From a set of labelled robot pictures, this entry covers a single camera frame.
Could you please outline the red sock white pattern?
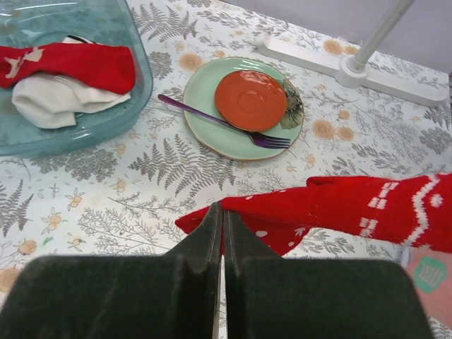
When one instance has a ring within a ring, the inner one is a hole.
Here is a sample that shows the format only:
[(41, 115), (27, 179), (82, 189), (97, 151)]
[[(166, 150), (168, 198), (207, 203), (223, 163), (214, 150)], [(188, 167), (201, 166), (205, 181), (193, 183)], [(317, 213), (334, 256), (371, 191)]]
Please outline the red sock white pattern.
[(38, 72), (67, 76), (120, 95), (136, 84), (133, 57), (125, 46), (60, 42), (22, 49), (1, 47), (2, 88)]

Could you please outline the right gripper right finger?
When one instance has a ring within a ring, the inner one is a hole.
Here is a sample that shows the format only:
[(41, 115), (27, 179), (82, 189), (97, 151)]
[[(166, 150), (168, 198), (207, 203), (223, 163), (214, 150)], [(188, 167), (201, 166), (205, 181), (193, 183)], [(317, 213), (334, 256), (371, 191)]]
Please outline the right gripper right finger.
[(224, 214), (230, 338), (431, 338), (407, 273), (392, 261), (284, 259)]

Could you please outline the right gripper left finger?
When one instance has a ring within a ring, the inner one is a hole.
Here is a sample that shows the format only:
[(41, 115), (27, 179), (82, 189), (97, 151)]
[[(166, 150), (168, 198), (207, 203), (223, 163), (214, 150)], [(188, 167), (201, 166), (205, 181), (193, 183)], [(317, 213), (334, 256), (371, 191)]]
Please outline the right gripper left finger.
[(161, 256), (41, 256), (2, 309), (2, 338), (216, 338), (222, 208)]

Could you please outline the plain white sock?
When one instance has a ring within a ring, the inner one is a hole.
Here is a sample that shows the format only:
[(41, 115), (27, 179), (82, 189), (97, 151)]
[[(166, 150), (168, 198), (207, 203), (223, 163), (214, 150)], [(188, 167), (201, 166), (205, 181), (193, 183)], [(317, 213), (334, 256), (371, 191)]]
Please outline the plain white sock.
[(11, 101), (18, 112), (41, 129), (76, 125), (76, 113), (93, 114), (131, 98), (65, 77), (39, 73), (16, 83)]

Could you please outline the red snowflake sock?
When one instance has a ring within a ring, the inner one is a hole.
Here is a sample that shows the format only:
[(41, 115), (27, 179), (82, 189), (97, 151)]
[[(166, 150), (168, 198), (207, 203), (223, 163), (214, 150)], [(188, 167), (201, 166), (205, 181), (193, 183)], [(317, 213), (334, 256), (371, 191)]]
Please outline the red snowflake sock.
[(280, 255), (311, 228), (451, 252), (451, 175), (310, 177), (306, 186), (221, 200)]

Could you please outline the white sock black stripes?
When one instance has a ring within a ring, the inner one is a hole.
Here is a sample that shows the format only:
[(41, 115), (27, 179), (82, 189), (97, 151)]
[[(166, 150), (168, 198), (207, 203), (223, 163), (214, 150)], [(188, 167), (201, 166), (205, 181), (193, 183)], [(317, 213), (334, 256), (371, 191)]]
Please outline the white sock black stripes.
[(65, 44), (96, 44), (96, 42), (93, 42), (92, 40), (76, 35), (67, 35), (62, 42)]

